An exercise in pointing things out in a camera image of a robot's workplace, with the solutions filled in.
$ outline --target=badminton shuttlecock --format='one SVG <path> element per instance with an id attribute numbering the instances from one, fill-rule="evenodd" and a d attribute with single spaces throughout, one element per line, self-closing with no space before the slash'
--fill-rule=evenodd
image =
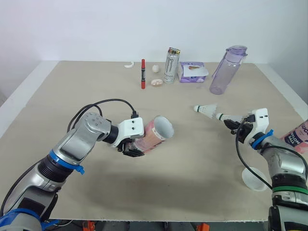
<path id="1" fill-rule="evenodd" d="M 216 119 L 224 121 L 225 119 L 230 119 L 233 121 L 237 121 L 237 122 L 241 122 L 243 119 L 242 115 L 227 115 L 227 114 L 223 114 L 223 113 L 217 113 L 216 114 Z"/>
<path id="2" fill-rule="evenodd" d="M 202 113 L 202 114 L 204 114 L 207 117 L 212 119 L 213 117 L 215 117 L 216 108 L 217 108 L 217 103 L 209 104 L 209 105 L 203 105 L 203 106 L 196 105 L 195 107 L 193 107 L 193 110 L 195 112 L 200 112 L 200 113 Z"/>

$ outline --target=green ring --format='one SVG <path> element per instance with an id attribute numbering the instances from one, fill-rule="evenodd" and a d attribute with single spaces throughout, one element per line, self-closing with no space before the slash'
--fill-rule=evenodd
<path id="1" fill-rule="evenodd" d="M 295 186 L 278 186 L 272 189 L 273 192 L 278 192 L 278 191 L 295 191 L 295 192 L 300 192 L 308 195 L 308 190 L 303 189 L 300 187 L 295 187 Z"/>
<path id="2" fill-rule="evenodd" d="M 219 117 L 219 119 L 218 119 L 218 120 L 220 120 L 220 119 L 222 118 L 222 116 L 223 116 L 223 113 L 221 113 L 221 115 L 220 115 L 220 117 Z"/>

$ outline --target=orange clamp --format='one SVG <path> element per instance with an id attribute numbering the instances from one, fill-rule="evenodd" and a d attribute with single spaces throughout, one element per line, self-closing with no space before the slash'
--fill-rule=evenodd
<path id="1" fill-rule="evenodd" d="M 94 224 L 94 222 L 92 222 L 90 220 L 84 221 L 82 223 L 82 229 L 83 229 L 83 231 L 94 231 L 95 230 L 95 224 Z"/>
<path id="2" fill-rule="evenodd" d="M 210 226 L 202 223 L 201 225 L 197 225 L 197 231 L 210 231 Z"/>

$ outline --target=silver can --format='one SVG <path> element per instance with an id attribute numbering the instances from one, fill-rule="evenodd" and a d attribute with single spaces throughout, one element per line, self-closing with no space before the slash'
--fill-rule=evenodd
<path id="1" fill-rule="evenodd" d="M 165 66 L 165 83 L 173 83 L 177 73 L 178 62 L 180 58 L 180 50 L 170 47 L 167 53 Z"/>

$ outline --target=pink bottle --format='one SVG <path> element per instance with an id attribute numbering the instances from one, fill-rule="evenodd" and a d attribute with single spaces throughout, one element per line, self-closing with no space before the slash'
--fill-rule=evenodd
<path id="1" fill-rule="evenodd" d="M 308 153 L 308 120 L 288 132 L 281 139 L 293 146 L 298 153 Z"/>

